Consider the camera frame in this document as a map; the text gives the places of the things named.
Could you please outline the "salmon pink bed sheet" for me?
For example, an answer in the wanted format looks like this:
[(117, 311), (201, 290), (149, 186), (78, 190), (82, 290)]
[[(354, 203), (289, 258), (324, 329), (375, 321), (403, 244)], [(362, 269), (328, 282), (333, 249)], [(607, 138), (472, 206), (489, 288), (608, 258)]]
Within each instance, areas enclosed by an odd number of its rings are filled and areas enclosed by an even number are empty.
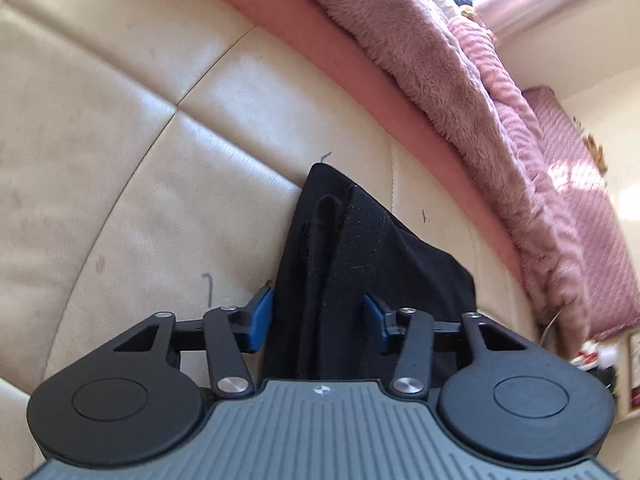
[(340, 86), (385, 130), (390, 174), (383, 204), (417, 236), (455, 256), (474, 276), (480, 310), (535, 340), (539, 330), (506, 229), (459, 155), (426, 115), (314, 0), (226, 0)]

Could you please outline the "black pants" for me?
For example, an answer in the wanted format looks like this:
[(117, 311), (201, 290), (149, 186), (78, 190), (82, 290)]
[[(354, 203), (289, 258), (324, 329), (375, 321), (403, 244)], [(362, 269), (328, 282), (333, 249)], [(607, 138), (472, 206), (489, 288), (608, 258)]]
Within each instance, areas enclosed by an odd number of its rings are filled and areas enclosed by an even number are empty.
[(315, 164), (300, 193), (274, 288), (266, 379), (389, 382), (366, 298), (459, 322), (476, 308), (472, 275), (426, 244), (358, 184)]

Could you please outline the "beige leather mattress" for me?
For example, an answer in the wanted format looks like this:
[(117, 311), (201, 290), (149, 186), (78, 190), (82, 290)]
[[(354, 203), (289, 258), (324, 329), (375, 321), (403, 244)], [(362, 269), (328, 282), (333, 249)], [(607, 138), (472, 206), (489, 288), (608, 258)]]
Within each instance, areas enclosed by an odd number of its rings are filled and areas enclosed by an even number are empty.
[(1, 474), (39, 464), (30, 394), (158, 310), (275, 275), (309, 168), (347, 174), (538, 330), (502, 226), (374, 64), (338, 84), (224, 0), (1, 0)]

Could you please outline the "pink quilted headboard cover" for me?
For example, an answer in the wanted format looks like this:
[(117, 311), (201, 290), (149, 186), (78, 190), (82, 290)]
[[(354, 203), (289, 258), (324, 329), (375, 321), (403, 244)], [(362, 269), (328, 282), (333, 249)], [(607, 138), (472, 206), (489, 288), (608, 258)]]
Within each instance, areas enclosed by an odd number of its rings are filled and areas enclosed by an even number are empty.
[(524, 92), (538, 119), (549, 176), (573, 216), (582, 241), (590, 299), (591, 339), (639, 324), (639, 286), (608, 187), (582, 140), (582, 130), (548, 87)]

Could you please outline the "fluffy pink blanket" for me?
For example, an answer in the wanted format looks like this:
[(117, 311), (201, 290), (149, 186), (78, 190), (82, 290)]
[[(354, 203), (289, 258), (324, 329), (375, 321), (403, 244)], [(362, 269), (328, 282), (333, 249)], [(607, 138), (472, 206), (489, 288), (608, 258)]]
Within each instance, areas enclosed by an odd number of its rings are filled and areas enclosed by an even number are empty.
[(574, 356), (589, 337), (582, 244), (540, 149), (537, 118), (486, 29), (435, 0), (317, 0), (460, 154), (509, 231), (538, 321)]

